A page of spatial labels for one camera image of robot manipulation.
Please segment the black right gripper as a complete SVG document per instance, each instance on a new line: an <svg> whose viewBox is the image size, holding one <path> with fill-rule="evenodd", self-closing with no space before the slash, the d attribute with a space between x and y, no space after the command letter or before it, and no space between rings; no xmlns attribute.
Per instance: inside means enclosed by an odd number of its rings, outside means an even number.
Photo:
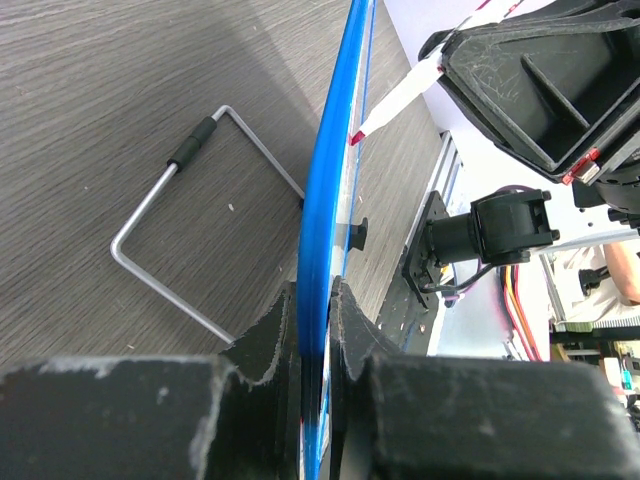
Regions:
<svg viewBox="0 0 640 480"><path fill-rule="evenodd" d="M541 175L565 175L586 154L592 180L573 182L581 212L608 206L639 229L639 4L555 1L458 33L438 31L439 83L496 147Z"/></svg>

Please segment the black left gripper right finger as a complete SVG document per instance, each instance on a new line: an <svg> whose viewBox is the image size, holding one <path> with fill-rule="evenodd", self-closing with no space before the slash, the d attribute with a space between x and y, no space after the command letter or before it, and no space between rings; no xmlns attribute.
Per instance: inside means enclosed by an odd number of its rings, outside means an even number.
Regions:
<svg viewBox="0 0 640 480"><path fill-rule="evenodd" d="M334 479L635 479L639 437L596 368L403 353L330 297Z"/></svg>

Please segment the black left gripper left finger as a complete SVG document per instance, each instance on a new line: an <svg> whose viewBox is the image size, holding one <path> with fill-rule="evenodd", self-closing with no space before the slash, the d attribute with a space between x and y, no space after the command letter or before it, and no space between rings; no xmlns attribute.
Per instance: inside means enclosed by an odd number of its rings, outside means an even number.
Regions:
<svg viewBox="0 0 640 480"><path fill-rule="evenodd" d="M211 356L52 357L1 374L5 479L296 479L295 286Z"/></svg>

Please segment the white magenta marker pen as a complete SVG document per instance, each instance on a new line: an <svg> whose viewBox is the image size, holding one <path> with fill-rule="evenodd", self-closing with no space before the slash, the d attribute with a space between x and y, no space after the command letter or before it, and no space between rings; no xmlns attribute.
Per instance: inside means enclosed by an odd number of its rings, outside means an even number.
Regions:
<svg viewBox="0 0 640 480"><path fill-rule="evenodd" d="M485 24L497 24L511 15L522 1L485 1L458 26L448 31L427 55L371 110L357 132L349 139L355 146L387 125L414 99L427 91L444 73L442 50L454 34Z"/></svg>

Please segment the blue framed whiteboard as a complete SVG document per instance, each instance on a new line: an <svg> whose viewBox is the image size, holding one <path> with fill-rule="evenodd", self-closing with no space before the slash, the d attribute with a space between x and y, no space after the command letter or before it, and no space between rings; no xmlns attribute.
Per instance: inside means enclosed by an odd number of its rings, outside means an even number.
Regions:
<svg viewBox="0 0 640 480"><path fill-rule="evenodd" d="M301 356L299 472L317 479L329 446L330 410L337 406L338 357L330 347L330 295L346 270L360 148L356 123L365 113L376 4L350 6L303 202L297 266L297 333Z"/></svg>

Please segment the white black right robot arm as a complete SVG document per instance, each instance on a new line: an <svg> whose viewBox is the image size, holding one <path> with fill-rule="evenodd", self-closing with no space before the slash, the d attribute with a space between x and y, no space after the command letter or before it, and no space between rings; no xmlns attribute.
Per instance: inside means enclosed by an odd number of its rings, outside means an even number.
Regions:
<svg viewBox="0 0 640 480"><path fill-rule="evenodd" d="M639 226L639 5L555 1L511 19L432 34L419 51L440 54L440 85L500 151L571 187L578 208L607 206ZM513 188L444 217L431 194L403 267L419 298L435 269L476 259L485 268L524 263L557 241L547 191Z"/></svg>

